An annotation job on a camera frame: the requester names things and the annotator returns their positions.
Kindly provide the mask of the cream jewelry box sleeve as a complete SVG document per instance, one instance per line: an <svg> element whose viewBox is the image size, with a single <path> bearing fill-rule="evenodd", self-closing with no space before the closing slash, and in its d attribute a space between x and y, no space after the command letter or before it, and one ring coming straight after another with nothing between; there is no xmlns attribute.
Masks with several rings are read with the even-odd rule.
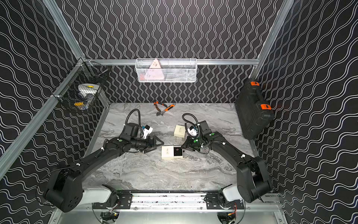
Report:
<svg viewBox="0 0 358 224"><path fill-rule="evenodd" d="M175 137L184 138L185 135L186 135L186 128L185 128L185 126L176 125L173 135L174 135Z"/></svg>

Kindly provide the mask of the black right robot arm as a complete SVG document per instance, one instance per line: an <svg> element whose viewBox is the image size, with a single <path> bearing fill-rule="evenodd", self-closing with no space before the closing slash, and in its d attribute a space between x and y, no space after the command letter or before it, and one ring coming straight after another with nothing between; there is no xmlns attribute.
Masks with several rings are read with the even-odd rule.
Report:
<svg viewBox="0 0 358 224"><path fill-rule="evenodd" d="M245 154L219 132L212 132L204 120L197 124L190 122L188 134L182 145L184 149L201 152L208 148L227 160L236 170L236 189L241 198L251 203L272 191L272 183L263 159Z"/></svg>

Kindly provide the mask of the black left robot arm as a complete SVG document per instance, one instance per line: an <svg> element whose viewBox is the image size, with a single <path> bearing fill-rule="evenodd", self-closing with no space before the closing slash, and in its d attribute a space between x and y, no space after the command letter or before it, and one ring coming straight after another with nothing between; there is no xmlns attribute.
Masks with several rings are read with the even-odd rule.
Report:
<svg viewBox="0 0 358 224"><path fill-rule="evenodd" d="M99 150L73 164L53 170L44 190L44 199L63 212L75 209L84 202L86 190L83 181L93 172L131 149L145 153L164 145L155 135L146 139L139 138L138 134L142 132L140 125L126 124L118 137L106 140Z"/></svg>

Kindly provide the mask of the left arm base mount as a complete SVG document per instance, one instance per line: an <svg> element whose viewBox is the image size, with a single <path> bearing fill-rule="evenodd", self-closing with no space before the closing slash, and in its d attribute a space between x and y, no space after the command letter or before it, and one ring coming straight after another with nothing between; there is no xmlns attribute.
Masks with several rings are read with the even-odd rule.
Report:
<svg viewBox="0 0 358 224"><path fill-rule="evenodd" d="M121 210L130 209L133 195L130 193L118 193L116 196L111 195L105 203L93 203L93 209Z"/></svg>

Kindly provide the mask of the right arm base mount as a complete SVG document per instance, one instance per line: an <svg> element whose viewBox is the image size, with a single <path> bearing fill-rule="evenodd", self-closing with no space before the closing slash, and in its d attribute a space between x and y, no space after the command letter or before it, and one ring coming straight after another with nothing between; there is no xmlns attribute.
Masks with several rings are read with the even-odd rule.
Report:
<svg viewBox="0 0 358 224"><path fill-rule="evenodd" d="M244 210L241 199L229 202L220 193L206 194L203 200L208 210Z"/></svg>

